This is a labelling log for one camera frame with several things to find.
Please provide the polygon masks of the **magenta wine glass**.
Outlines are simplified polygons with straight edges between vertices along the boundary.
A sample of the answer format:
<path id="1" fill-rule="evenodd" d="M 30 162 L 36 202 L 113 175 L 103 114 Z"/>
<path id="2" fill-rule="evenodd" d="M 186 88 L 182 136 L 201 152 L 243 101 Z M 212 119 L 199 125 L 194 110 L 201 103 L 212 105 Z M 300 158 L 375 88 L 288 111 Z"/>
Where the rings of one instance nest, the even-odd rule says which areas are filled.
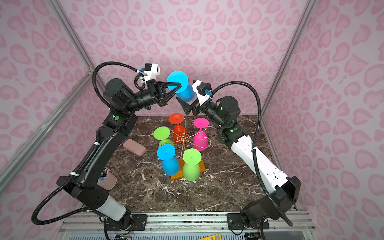
<path id="1" fill-rule="evenodd" d="M 206 129 L 209 126 L 209 121 L 204 118 L 198 118 L 194 120 L 194 126 L 199 130 L 194 135 L 193 147 L 194 149 L 201 152 L 201 151 L 204 151 L 209 144 L 207 134 L 204 132 L 204 129 Z"/>

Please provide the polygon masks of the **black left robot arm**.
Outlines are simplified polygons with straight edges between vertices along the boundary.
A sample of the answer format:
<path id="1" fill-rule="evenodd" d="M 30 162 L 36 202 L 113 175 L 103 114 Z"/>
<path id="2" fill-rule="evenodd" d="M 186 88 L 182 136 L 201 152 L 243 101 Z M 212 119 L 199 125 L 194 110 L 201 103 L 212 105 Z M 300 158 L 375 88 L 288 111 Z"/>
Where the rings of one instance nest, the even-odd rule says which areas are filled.
<path id="1" fill-rule="evenodd" d="M 65 180 L 65 191 L 79 200 L 99 216 L 108 218 L 123 228 L 131 224 L 131 212 L 116 201 L 105 188 L 98 185 L 102 170 L 117 147 L 135 127 L 136 111 L 150 109 L 152 105 L 165 106 L 178 90 L 184 91 L 188 83 L 157 82 L 149 80 L 147 89 L 134 93 L 121 79 L 112 79 L 106 84 L 103 97 L 110 105 L 110 113 L 96 132 L 96 141 L 68 177 L 61 176 L 58 183 Z"/>

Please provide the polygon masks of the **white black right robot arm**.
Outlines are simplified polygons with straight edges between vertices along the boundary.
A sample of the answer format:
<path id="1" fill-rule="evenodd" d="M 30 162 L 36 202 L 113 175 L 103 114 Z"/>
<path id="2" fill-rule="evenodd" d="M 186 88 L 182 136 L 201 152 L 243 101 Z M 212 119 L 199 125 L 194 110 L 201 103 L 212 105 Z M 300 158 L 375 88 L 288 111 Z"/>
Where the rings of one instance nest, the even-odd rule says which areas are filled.
<path id="1" fill-rule="evenodd" d="M 220 99 L 219 104 L 211 99 L 203 104 L 195 100 L 192 105 L 181 98 L 177 100 L 186 114 L 201 112 L 216 124 L 219 141 L 255 173 L 265 195 L 241 209 L 243 226 L 251 228 L 270 218 L 282 219 L 292 227 L 294 224 L 286 212 L 297 202 L 301 182 L 297 177 L 288 177 L 258 149 L 256 141 L 237 121 L 240 114 L 238 101 L 230 96 Z"/>

